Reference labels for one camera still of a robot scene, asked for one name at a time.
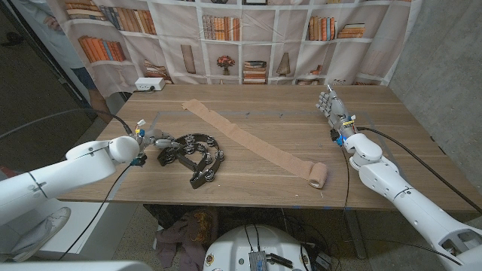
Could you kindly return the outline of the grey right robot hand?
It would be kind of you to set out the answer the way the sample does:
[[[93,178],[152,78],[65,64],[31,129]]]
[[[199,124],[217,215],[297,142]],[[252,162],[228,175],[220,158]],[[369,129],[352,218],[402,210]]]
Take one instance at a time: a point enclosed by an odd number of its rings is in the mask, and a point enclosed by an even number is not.
[[[349,138],[357,133],[352,115],[346,110],[337,93],[328,85],[326,92],[321,92],[316,107],[324,114],[328,124],[342,138]]]

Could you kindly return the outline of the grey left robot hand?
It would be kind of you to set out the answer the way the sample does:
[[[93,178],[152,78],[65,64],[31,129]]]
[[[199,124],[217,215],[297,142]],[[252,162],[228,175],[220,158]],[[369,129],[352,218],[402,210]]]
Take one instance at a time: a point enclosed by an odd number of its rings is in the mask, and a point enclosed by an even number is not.
[[[177,148],[180,146],[175,139],[160,129],[141,130],[136,140],[139,143],[139,150],[144,151],[148,146],[153,145],[158,149]]]

